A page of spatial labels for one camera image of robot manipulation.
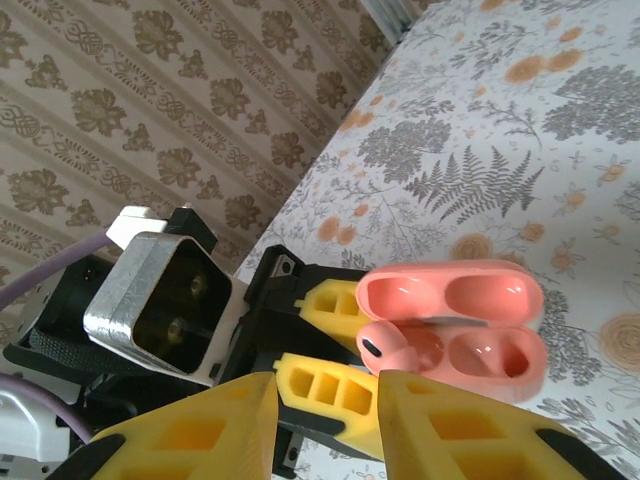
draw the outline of floral tablecloth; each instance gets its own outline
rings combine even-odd
[[[505,258],[546,293],[545,387],[522,405],[640,479],[640,3],[428,7],[239,270]],[[308,480],[384,465],[307,442]]]

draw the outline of purple cable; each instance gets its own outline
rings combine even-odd
[[[72,263],[109,244],[111,244],[111,240],[107,237],[107,233],[102,231],[97,235],[74,243],[70,247],[47,258],[44,262],[36,265],[27,273],[0,289],[0,311],[4,310],[11,302],[20,297],[20,295],[27,293],[58,270],[67,268]]]
[[[40,385],[25,380],[24,378],[0,372],[0,390],[24,395],[44,405],[69,425],[69,428],[80,437],[80,440],[84,443],[91,441],[93,434],[84,420],[59,397],[42,388]]]

